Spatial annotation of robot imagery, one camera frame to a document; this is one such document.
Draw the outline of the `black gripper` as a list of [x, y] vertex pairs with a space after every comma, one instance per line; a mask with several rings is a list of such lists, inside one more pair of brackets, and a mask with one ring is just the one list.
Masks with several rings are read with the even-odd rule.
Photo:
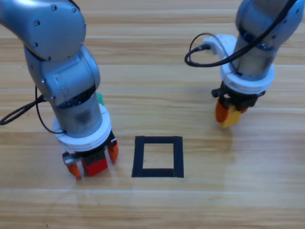
[[119, 155], [119, 147], [118, 141], [113, 133], [110, 133], [106, 141], [97, 148], [76, 153], [65, 151], [62, 153], [62, 159], [66, 164], [68, 171], [76, 179], [81, 179], [81, 173], [76, 163], [84, 160], [87, 165], [91, 165], [93, 162], [103, 160], [106, 158], [105, 150], [108, 150], [111, 161], [116, 162]]
[[229, 115], [235, 111], [235, 108], [242, 114], [245, 113], [249, 107], [255, 105], [259, 97], [265, 95], [265, 92], [266, 91], [258, 94], [244, 94], [229, 88], [222, 82], [219, 88], [211, 91], [212, 96], [218, 98], [215, 107], [215, 118], [217, 122], [222, 123], [226, 121]]

